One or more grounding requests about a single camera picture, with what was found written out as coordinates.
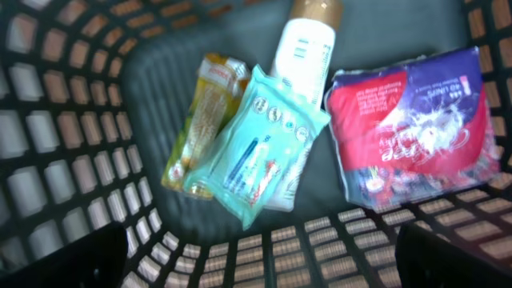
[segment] black plastic basket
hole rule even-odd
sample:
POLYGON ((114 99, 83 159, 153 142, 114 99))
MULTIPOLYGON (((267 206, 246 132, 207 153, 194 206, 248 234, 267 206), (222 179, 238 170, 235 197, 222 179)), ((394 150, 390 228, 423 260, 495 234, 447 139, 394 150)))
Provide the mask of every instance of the black plastic basket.
POLYGON ((264 211, 242 231, 216 201, 159 180, 204 53, 268 71, 291 1, 4 0, 2 258, 21 268, 118 221, 129 243, 123 287, 395 287, 394 246, 412 222, 510 269, 512 1, 344 3, 331 74, 480 46, 502 153, 495 180, 388 210, 357 208, 343 199, 325 129, 294 211, 264 211))

